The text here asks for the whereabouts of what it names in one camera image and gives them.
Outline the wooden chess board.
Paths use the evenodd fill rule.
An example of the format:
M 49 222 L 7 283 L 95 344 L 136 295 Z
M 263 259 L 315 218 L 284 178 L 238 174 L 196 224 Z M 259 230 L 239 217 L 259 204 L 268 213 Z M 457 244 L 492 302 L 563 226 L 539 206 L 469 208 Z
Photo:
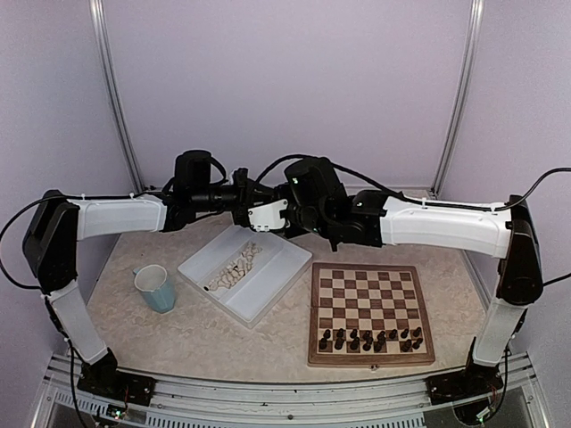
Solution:
M 413 266 L 314 263 L 311 268 L 310 330 L 308 365 L 335 368 L 430 366 L 435 362 L 434 344 L 418 272 Z M 422 328 L 423 342 L 418 350 L 412 347 L 401 352 L 407 340 L 418 339 L 412 332 Z M 335 349 L 337 331 L 343 328 L 344 343 Z M 410 330 L 406 339 L 401 332 Z M 325 351 L 318 342 L 330 329 L 331 337 Z M 350 333 L 358 330 L 360 349 L 349 349 Z M 395 339 L 389 333 L 397 329 Z M 371 350 L 364 351 L 362 335 L 371 331 Z M 382 351 L 374 352 L 377 335 L 386 331 Z

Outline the dark chess piece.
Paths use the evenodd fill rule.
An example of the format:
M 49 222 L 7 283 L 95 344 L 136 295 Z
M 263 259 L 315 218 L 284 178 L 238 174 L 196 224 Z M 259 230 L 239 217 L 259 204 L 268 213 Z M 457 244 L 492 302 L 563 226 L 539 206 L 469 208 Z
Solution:
M 385 346 L 385 343 L 383 341 L 376 341 L 374 343 L 374 352 L 375 353 L 381 352 L 384 346 Z

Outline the dark piece corner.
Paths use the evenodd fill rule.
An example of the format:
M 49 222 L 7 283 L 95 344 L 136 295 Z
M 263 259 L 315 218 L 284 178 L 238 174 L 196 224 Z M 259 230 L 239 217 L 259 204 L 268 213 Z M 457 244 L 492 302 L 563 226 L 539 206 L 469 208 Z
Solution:
M 411 347 L 412 347 L 414 350 L 418 350 L 418 349 L 420 348 L 420 345 L 422 344 L 422 342 L 423 342 L 423 339 L 422 339 L 422 338 L 418 338 L 418 339 L 416 339 L 416 340 L 412 343 Z

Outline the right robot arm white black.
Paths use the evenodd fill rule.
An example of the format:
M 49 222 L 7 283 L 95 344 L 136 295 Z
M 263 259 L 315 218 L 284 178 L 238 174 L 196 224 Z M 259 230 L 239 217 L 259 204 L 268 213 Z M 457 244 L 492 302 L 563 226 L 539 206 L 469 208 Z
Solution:
M 372 185 L 348 194 L 327 158 L 302 157 L 285 169 L 287 181 L 264 226 L 294 226 L 340 243 L 381 247 L 426 245 L 472 251 L 499 261 L 496 294 L 474 339 L 469 366 L 456 386 L 476 395 L 492 378 L 527 308 L 542 294 L 542 272 L 533 221 L 525 202 L 458 204 L 410 198 Z

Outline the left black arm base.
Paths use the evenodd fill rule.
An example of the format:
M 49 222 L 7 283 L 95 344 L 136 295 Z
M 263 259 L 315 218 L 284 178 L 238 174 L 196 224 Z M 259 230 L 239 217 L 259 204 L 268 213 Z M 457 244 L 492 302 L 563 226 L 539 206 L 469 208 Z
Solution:
M 156 380 L 150 376 L 120 371 L 113 352 L 107 349 L 97 362 L 81 363 L 78 387 L 96 396 L 149 407 L 155 384 Z

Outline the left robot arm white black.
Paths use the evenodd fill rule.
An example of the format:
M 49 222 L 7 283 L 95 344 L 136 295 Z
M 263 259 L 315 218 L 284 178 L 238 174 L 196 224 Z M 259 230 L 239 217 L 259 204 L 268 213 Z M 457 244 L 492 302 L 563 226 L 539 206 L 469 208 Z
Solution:
M 98 335 L 78 286 L 77 244 L 91 237 L 129 232 L 174 232 L 200 214 L 228 211 L 239 226 L 256 232 L 280 229 L 281 207 L 272 192 L 235 171 L 231 184 L 211 181 L 221 164 L 210 152 L 187 151 L 175 161 L 173 178 L 157 194 L 74 198 L 48 191 L 23 240 L 23 252 L 39 282 L 46 306 L 69 344 L 91 370 L 90 382 L 108 397 L 119 395 L 125 378 Z

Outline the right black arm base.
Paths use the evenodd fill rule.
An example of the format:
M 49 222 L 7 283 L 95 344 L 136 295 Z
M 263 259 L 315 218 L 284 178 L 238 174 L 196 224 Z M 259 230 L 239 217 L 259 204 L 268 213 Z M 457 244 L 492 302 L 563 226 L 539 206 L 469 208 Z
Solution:
M 427 393 L 432 405 L 473 398 L 499 391 L 504 387 L 499 364 L 482 366 L 471 356 L 459 370 L 426 378 Z

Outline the pile of white chess pieces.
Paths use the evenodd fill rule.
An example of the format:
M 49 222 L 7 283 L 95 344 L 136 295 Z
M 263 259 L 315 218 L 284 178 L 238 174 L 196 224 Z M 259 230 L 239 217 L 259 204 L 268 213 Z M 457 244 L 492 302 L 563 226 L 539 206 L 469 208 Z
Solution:
M 215 292 L 219 288 L 231 289 L 253 269 L 253 260 L 261 252 L 259 244 L 248 242 L 237 256 L 204 286 L 204 289 L 207 292 Z

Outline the white divided plastic tray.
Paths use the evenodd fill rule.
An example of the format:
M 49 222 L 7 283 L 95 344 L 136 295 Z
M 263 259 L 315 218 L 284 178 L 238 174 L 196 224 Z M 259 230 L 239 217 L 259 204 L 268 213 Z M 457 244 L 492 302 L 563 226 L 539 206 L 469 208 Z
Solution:
M 253 260 L 253 269 L 231 289 L 207 292 L 204 286 L 248 242 L 262 248 Z M 301 277 L 311 260 L 309 251 L 279 236 L 230 226 L 179 265 L 178 272 L 219 309 L 252 329 Z

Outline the light blue cup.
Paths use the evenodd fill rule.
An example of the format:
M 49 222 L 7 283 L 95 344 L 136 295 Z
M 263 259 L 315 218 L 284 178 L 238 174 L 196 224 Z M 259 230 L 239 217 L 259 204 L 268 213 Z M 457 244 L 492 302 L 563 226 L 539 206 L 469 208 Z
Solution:
M 174 309 L 175 287 L 165 267 L 157 264 L 139 267 L 134 276 L 134 286 L 150 309 L 160 314 Z

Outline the left aluminium frame post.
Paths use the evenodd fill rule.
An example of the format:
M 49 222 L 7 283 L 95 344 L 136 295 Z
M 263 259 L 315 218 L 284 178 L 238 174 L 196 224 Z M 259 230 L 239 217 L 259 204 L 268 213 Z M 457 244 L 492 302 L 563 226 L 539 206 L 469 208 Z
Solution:
M 113 66 L 112 49 L 106 26 L 103 1 L 90 0 L 89 11 L 94 27 L 97 51 L 99 53 L 100 63 L 102 66 L 103 80 L 111 106 L 112 119 L 120 142 L 120 149 L 127 165 L 128 176 L 131 184 L 136 191 L 141 192 L 145 189 L 145 183 L 138 165 L 135 149 L 128 132 L 128 125 L 120 99 L 120 91 Z

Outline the aluminium frame post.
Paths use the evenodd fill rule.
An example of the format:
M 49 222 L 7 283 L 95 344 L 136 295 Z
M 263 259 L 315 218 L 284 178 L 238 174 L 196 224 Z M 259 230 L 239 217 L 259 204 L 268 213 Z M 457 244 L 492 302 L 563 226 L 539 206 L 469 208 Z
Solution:
M 460 64 L 459 82 L 451 110 L 451 117 L 446 130 L 444 146 L 438 168 L 431 187 L 433 196 L 438 198 L 444 188 L 450 171 L 454 150 L 457 145 L 464 110 L 468 100 L 472 72 L 476 63 L 476 53 L 484 15 L 484 0 L 473 0 L 470 5 L 468 29 Z
M 141 192 L 145 189 L 145 183 L 138 165 L 135 149 L 128 132 L 128 125 L 120 99 L 120 91 L 113 66 L 112 49 L 106 26 L 103 1 L 90 0 L 89 11 L 94 27 L 97 51 L 99 53 L 100 63 L 102 66 L 103 80 L 111 106 L 112 119 L 120 142 L 120 149 L 127 165 L 128 176 L 131 184 L 136 191 Z

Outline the right aluminium frame post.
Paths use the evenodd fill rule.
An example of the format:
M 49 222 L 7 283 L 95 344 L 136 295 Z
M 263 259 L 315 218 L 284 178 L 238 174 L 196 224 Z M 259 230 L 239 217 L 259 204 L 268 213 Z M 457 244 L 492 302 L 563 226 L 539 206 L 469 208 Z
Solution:
M 438 168 L 431 187 L 433 196 L 438 198 L 444 188 L 450 171 L 454 150 L 457 145 L 464 110 L 468 100 L 472 72 L 476 63 L 476 53 L 484 15 L 484 0 L 473 0 L 470 5 L 468 29 L 460 64 L 459 82 L 451 110 L 451 117 L 446 130 L 444 146 Z

